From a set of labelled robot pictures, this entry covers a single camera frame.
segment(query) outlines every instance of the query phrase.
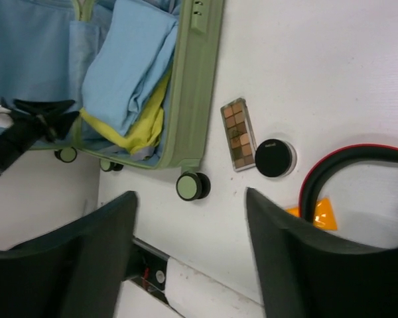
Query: black cable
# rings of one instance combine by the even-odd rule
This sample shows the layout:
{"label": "black cable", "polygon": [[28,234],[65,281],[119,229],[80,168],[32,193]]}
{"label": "black cable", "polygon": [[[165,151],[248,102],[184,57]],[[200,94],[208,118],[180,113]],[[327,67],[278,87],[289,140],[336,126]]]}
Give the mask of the black cable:
{"label": "black cable", "polygon": [[314,165],[302,183],[299,215],[312,223],[318,195],[327,180],[338,170],[365,160],[398,163],[398,148],[380,144],[355,144],[325,156]]}

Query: black lid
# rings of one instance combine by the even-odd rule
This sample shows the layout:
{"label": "black lid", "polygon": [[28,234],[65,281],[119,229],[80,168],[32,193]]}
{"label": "black lid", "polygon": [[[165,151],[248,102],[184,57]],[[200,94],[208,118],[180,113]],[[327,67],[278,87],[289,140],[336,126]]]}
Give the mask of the black lid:
{"label": "black lid", "polygon": [[269,139],[259,145],[255,164],[264,176],[276,178],[285,174],[293,163],[290,146],[279,139]]}

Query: orange object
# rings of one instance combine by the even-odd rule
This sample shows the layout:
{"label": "orange object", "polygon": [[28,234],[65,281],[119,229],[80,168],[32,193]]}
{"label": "orange object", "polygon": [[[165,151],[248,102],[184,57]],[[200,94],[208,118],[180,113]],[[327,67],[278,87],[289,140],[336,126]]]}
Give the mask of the orange object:
{"label": "orange object", "polygon": [[[293,207],[292,209],[287,209],[287,213],[299,217],[299,208]],[[334,218],[334,213],[332,209],[332,204],[328,197],[317,202],[316,212],[314,222],[312,223],[315,227],[319,227],[323,230],[336,231],[338,226]]]}

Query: red trim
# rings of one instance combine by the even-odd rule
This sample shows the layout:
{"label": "red trim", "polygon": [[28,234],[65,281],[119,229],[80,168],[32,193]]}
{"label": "red trim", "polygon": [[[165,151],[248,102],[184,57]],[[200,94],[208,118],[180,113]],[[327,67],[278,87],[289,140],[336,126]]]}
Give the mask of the red trim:
{"label": "red trim", "polygon": [[303,191],[303,189],[304,189],[305,183],[308,181],[308,178],[310,177],[311,173],[317,168],[317,166],[319,166],[323,161],[325,161],[325,159],[327,159],[327,158],[333,156],[334,154],[337,154],[338,152],[341,152],[341,151],[346,150],[346,149],[357,148],[357,147],[366,147],[366,146],[367,146],[367,147],[370,146],[370,147],[387,148],[387,149],[391,149],[391,150],[396,150],[396,151],[398,151],[398,148],[397,148],[397,147],[387,146],[387,145],[385,145],[385,144],[353,144],[353,145],[350,145],[350,146],[346,146],[346,147],[337,149],[337,150],[335,150],[335,151],[333,151],[333,152],[331,152],[331,153],[325,155],[325,157],[323,157],[323,159],[320,159],[320,160],[312,167],[312,169],[311,169],[311,170],[309,171],[309,173],[306,175],[306,177],[305,177],[305,179],[304,179],[304,181],[303,181],[303,183],[302,183],[302,185],[301,185],[301,187],[300,187],[300,192],[299,192],[299,203],[298,203],[298,206],[299,206],[299,216],[300,216],[300,217],[302,217],[302,213],[301,213],[301,210],[300,210],[300,204],[301,204],[301,202],[302,202],[302,191]]}

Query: round container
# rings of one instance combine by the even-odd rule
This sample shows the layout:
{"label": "round container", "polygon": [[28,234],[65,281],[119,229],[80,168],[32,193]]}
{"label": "round container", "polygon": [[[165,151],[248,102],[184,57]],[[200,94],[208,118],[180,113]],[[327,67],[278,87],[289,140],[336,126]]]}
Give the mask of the round container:
{"label": "round container", "polygon": [[264,176],[278,178],[293,171],[297,164],[297,154],[289,143],[268,139],[259,145],[255,153],[255,164]]}

